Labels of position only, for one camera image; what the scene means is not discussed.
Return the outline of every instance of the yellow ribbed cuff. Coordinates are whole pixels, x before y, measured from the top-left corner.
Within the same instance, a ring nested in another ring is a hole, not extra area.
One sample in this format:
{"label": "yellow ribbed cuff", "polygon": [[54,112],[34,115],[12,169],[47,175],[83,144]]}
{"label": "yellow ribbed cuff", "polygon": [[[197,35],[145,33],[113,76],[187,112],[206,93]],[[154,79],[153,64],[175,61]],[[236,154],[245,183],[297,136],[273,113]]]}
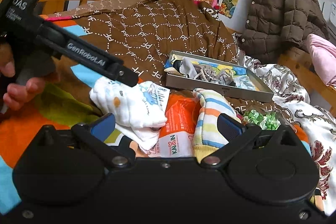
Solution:
{"label": "yellow ribbed cuff", "polygon": [[196,144],[194,145],[194,153],[195,157],[197,158],[198,163],[201,163],[201,160],[204,159],[206,156],[209,156],[213,152],[217,151],[217,147],[213,147],[210,145],[205,144]]}

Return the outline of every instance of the blue gripper pad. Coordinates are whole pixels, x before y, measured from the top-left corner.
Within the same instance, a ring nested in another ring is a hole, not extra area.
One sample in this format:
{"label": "blue gripper pad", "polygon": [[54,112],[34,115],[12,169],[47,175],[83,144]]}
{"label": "blue gripper pad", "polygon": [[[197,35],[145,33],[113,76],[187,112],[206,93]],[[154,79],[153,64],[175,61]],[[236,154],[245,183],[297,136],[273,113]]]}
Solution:
{"label": "blue gripper pad", "polygon": [[232,139],[242,135],[246,131],[246,127],[241,123],[232,119],[225,113],[221,113],[217,119],[217,129],[225,139],[230,142]]}
{"label": "blue gripper pad", "polygon": [[114,131],[116,119],[112,113],[108,113],[89,126],[91,134],[104,142]]}

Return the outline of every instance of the shallow gray box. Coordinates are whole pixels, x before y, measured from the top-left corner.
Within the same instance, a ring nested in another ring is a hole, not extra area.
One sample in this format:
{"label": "shallow gray box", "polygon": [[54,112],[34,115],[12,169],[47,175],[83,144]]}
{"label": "shallow gray box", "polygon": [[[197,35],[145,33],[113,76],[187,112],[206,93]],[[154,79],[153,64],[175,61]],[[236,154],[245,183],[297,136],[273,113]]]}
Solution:
{"label": "shallow gray box", "polygon": [[[171,58],[173,54],[188,57],[192,61],[200,60],[200,61],[206,61],[206,62],[214,63],[214,64],[244,68],[239,65],[234,65],[231,63],[215,60],[212,58],[198,56],[194,54],[188,54],[184,52],[178,52],[178,51],[171,51],[169,54],[169,59]],[[207,90],[215,90],[223,96],[228,96],[232,98],[256,100],[256,101],[265,102],[265,103],[271,102],[273,95],[274,95],[273,91],[249,69],[246,69],[246,74],[250,78],[252,83],[260,91],[245,90],[245,89],[237,88],[235,86],[215,84],[215,83],[205,82],[201,80],[190,79],[190,78],[186,78],[182,76],[171,75],[168,73],[167,73],[167,78],[166,78],[166,87],[171,87],[175,89],[184,89],[184,90],[194,90],[196,88],[203,88]]]}

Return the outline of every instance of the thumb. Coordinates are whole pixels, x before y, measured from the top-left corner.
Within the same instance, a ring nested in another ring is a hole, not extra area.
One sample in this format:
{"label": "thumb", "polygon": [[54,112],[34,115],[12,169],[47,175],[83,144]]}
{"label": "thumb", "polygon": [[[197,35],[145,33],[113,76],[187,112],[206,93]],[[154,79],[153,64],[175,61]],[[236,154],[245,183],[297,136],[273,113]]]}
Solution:
{"label": "thumb", "polygon": [[12,49],[6,42],[0,43],[0,72],[6,77],[13,77],[15,75]]}

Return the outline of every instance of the screw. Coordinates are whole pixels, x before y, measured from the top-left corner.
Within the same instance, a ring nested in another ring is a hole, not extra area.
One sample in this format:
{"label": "screw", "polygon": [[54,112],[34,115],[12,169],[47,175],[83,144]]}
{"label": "screw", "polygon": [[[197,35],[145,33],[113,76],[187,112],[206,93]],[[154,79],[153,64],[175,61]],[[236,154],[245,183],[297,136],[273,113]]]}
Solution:
{"label": "screw", "polygon": [[34,214],[33,214],[32,211],[24,210],[24,211],[22,212],[22,216],[23,216],[24,218],[28,218],[28,219],[30,219],[30,218],[33,218],[33,217],[34,217]]}
{"label": "screw", "polygon": [[163,168],[169,168],[169,167],[170,167],[170,164],[165,163],[165,164],[161,164],[161,166],[162,166]]}
{"label": "screw", "polygon": [[301,220],[307,220],[309,218],[309,213],[307,211],[302,211],[299,213],[299,219]]}
{"label": "screw", "polygon": [[128,160],[123,156],[116,156],[112,159],[112,163],[115,166],[124,166],[127,162]]}
{"label": "screw", "polygon": [[208,165],[217,165],[221,162],[220,158],[216,156],[207,156],[203,159],[203,161]]}

